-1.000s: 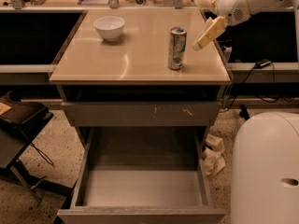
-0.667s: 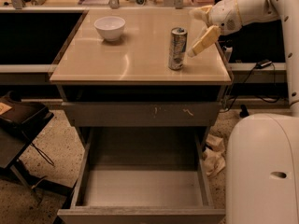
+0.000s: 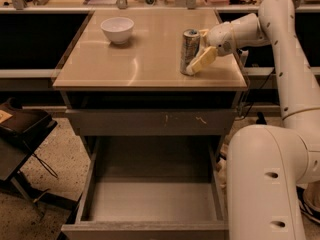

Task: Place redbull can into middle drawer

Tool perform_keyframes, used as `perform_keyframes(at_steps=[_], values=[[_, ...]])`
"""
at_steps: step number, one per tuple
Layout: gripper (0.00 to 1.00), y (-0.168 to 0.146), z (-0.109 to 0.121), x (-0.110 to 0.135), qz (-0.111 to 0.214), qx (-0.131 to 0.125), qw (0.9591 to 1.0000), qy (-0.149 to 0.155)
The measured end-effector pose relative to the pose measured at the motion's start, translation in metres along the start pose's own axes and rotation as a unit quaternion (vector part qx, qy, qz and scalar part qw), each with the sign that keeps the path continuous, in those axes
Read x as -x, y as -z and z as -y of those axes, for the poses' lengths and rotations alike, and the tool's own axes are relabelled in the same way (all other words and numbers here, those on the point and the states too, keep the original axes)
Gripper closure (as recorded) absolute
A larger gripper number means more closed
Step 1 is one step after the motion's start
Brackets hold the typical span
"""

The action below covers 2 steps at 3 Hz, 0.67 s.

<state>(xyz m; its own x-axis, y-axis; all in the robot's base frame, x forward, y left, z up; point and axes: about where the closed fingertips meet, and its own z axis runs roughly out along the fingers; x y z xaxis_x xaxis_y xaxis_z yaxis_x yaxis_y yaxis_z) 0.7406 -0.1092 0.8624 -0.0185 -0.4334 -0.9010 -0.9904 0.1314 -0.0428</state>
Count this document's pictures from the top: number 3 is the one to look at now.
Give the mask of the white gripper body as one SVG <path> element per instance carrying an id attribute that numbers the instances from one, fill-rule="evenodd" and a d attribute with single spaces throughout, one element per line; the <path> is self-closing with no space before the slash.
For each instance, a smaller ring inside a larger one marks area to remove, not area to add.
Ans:
<path id="1" fill-rule="evenodd" d="M 234 29 L 230 22 L 214 26 L 206 37 L 206 44 L 215 47 L 218 56 L 226 56 L 236 51 Z"/>

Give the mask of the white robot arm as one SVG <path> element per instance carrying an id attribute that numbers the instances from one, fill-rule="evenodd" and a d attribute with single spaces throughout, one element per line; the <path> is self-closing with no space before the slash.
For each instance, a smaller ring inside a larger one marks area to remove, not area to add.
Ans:
<path id="1" fill-rule="evenodd" d="M 257 13 L 202 33 L 186 72 L 263 45 L 273 51 L 282 124 L 247 126 L 230 141 L 229 239 L 306 240 L 297 187 L 320 180 L 320 86 L 296 35 L 292 0 L 263 0 Z"/>

